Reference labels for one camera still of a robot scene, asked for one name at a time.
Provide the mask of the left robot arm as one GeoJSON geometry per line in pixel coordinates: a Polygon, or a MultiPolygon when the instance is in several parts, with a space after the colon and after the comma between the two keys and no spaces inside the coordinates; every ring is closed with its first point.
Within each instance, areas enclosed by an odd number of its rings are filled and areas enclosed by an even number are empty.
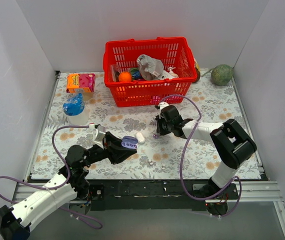
{"type": "Polygon", "coordinates": [[[72,145],[64,158],[64,166],[45,185],[11,207],[0,208],[0,235],[4,240],[26,240],[31,231],[48,215],[71,200],[85,200],[91,194],[86,180],[89,167],[104,159],[120,164],[137,153],[135,137],[118,138],[98,130],[94,145],[85,148],[72,145]]]}

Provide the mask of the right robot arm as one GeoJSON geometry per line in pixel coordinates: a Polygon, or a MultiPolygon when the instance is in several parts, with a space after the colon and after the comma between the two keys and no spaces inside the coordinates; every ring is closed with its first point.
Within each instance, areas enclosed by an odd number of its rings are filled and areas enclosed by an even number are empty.
{"type": "Polygon", "coordinates": [[[214,144],[221,162],[208,183],[198,192],[201,198],[222,198],[227,193],[226,186],[231,184],[239,168],[257,151],[255,142],[235,119],[207,123],[192,118],[183,119],[177,108],[166,102],[160,102],[155,108],[159,110],[155,117],[159,136],[173,134],[186,140],[197,139],[214,144]]]}

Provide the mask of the blue earbud charging case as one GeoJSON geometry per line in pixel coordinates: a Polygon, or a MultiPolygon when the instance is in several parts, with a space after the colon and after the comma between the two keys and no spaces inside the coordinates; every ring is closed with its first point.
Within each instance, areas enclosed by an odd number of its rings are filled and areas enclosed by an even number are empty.
{"type": "Polygon", "coordinates": [[[136,144],[138,146],[138,140],[133,136],[124,136],[121,142],[128,142],[131,144],[136,144]]]}

